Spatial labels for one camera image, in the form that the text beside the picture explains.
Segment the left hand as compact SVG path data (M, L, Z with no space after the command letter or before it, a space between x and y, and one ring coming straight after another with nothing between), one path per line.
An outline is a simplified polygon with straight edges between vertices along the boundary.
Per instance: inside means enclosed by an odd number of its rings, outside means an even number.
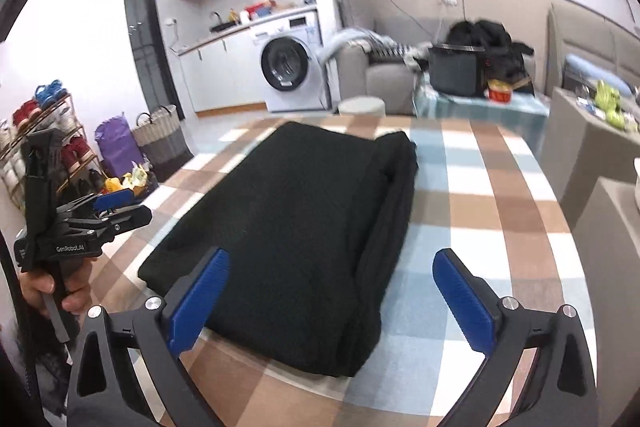
M82 260L79 268L64 279L67 296L63 299L62 308L71 314L84 314L92 306L89 279L93 262L92 258ZM48 319L50 314L43 302L43 296L52 295L55 291L54 278L49 273L37 269L18 274L18 280L26 303Z

